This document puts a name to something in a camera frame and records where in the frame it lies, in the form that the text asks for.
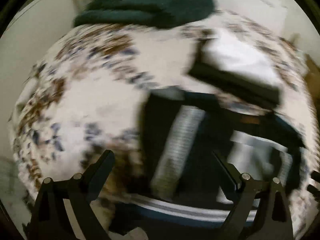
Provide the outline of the black grey striped sweater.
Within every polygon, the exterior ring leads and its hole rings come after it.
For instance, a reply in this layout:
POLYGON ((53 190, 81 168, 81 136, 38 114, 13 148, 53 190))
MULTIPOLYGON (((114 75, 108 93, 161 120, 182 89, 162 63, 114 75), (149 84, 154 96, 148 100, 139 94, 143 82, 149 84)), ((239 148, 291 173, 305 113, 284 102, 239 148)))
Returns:
POLYGON ((212 94, 178 87, 153 89, 140 117, 144 174, 137 193, 161 200, 179 211, 198 209, 204 220, 194 226, 220 226, 235 198, 235 184, 226 185, 218 154, 239 172, 254 179, 274 177, 286 195, 300 188, 304 143, 298 132, 270 112, 262 116, 239 114, 222 108, 212 94))

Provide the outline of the white bed headboard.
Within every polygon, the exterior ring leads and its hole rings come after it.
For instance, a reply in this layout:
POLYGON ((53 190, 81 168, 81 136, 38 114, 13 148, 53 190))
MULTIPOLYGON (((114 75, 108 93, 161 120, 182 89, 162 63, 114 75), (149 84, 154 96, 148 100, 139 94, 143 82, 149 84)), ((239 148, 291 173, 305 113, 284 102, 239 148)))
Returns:
POLYGON ((245 16, 281 35, 287 8, 279 0, 217 0, 221 7, 245 16))

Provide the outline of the white folded shirt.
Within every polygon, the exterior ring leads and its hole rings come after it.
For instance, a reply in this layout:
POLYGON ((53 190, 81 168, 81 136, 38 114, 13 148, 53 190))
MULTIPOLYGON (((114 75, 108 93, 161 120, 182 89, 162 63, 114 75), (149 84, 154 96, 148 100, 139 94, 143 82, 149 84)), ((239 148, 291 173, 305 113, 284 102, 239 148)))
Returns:
POLYGON ((226 29, 218 28, 202 49, 202 62, 223 74, 236 76, 250 85, 281 89, 280 76, 271 60, 252 45, 240 41, 226 29))

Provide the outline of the floral bed sheet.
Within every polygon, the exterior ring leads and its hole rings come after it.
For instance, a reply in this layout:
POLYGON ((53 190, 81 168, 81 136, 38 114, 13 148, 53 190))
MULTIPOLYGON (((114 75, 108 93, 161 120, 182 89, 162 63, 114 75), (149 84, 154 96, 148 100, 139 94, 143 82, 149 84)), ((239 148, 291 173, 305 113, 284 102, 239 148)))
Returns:
POLYGON ((304 143, 300 188, 289 196, 293 236, 300 239, 316 217, 306 190, 318 165, 319 129, 311 95, 300 74, 296 51, 272 31, 228 10, 171 29, 133 24, 85 24, 56 42, 35 66, 10 119, 10 143, 18 176, 31 198, 46 177, 57 180, 84 172, 105 149, 115 153, 111 178, 93 202, 103 228, 116 201, 144 174, 140 117, 149 92, 178 87, 214 95, 229 111, 250 116, 274 113, 304 143), (280 76, 280 103, 264 109, 188 75, 199 39, 218 28, 265 54, 280 76))

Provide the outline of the dark green folded blanket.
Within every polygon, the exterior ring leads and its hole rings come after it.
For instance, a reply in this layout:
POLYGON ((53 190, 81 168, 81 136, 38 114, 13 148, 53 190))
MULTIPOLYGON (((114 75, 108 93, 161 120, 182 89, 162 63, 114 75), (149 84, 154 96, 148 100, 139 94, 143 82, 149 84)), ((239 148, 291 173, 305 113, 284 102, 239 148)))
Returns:
POLYGON ((215 9, 214 0, 93 0, 74 26, 119 23, 169 29, 204 20, 215 9))

